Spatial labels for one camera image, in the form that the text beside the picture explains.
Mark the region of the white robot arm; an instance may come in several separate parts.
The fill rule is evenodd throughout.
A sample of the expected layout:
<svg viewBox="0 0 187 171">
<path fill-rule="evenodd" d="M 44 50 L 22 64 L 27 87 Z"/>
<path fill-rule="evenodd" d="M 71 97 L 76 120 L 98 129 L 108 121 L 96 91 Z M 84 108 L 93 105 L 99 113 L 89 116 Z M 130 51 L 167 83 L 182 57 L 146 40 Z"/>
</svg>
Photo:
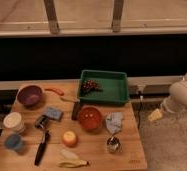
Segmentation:
<svg viewBox="0 0 187 171">
<path fill-rule="evenodd" d="M 169 88 L 169 96 L 160 105 L 163 113 L 175 114 L 187 109 L 187 73 Z"/>
</svg>

